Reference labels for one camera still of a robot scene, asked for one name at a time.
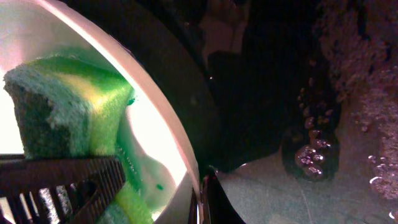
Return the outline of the green scrub sponge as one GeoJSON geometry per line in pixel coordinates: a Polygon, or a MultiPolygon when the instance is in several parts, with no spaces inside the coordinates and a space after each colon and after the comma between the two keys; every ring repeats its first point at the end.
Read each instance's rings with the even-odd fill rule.
{"type": "Polygon", "coordinates": [[[4,76],[29,159],[116,156],[126,183],[100,223],[152,223],[134,149],[120,133],[133,87],[118,72],[65,58],[41,58],[4,76]]]}

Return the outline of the pale green plate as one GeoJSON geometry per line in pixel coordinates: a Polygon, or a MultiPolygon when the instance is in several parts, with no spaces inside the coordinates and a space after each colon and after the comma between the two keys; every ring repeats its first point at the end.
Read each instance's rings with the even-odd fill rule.
{"type": "MultiPolygon", "coordinates": [[[[4,89],[6,72],[49,57],[75,59],[118,72],[134,90],[120,133],[134,149],[143,184],[141,197],[152,223],[165,223],[166,215],[172,216],[172,223],[186,223],[192,190],[198,196],[198,165],[162,88],[164,80],[173,81],[178,75],[168,65],[158,64],[180,48],[168,28],[137,1],[2,1],[1,155],[29,159],[24,154],[14,103],[4,89]]],[[[49,223],[61,223],[49,190],[39,194],[49,223]]],[[[5,198],[1,198],[1,222],[15,223],[5,198]]]]}

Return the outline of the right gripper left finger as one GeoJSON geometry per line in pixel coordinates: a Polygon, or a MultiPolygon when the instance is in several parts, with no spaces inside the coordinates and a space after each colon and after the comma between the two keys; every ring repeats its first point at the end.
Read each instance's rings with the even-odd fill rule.
{"type": "Polygon", "coordinates": [[[188,214],[188,224],[199,224],[199,211],[198,211],[198,202],[197,197],[195,195],[195,191],[192,190],[192,196],[190,199],[190,208],[188,214]]]}

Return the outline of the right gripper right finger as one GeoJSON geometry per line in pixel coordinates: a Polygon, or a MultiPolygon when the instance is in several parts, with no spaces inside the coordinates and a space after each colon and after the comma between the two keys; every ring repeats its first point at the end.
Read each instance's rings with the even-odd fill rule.
{"type": "Polygon", "coordinates": [[[238,215],[223,190],[217,170],[209,166],[205,169],[202,182],[201,201],[204,224],[245,224],[238,215]]]}

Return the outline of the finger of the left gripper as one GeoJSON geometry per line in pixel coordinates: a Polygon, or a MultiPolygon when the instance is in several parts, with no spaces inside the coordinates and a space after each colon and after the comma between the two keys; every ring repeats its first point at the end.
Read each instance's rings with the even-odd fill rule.
{"type": "Polygon", "coordinates": [[[61,223],[95,223],[126,177],[117,157],[86,159],[26,159],[1,156],[1,198],[7,200],[15,223],[49,223],[41,190],[50,199],[61,223]]]}

